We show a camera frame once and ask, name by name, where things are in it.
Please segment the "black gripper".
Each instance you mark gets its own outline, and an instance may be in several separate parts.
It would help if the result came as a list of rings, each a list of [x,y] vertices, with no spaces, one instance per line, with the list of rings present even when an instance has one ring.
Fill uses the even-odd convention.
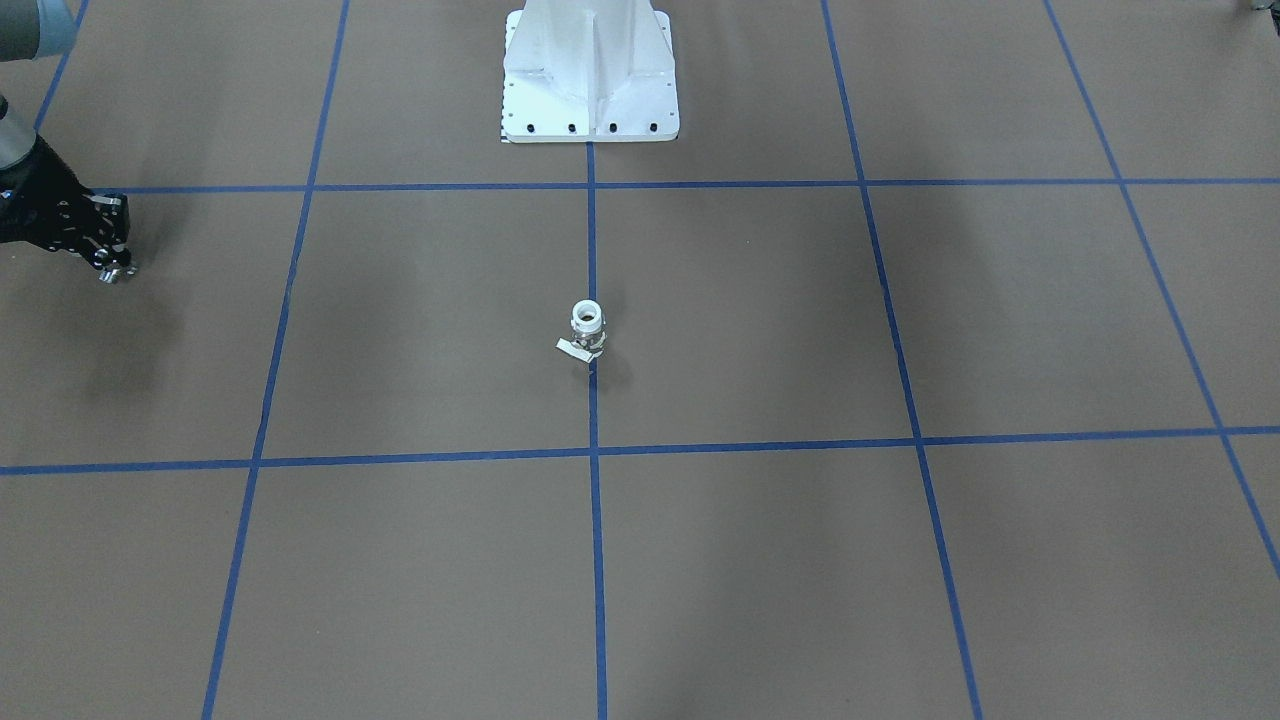
[[[1,190],[4,243],[72,252],[87,263],[131,261],[128,197],[83,186],[45,138],[3,170]]]

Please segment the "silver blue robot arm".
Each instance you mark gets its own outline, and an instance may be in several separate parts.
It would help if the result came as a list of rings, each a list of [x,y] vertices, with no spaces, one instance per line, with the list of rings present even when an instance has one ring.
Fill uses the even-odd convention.
[[[4,1],[1,59],[33,61],[63,55],[78,26],[64,1]],[[69,252],[99,272],[104,283],[134,273],[128,246],[131,213],[123,193],[82,184],[46,138],[6,97],[1,100],[3,242]]]

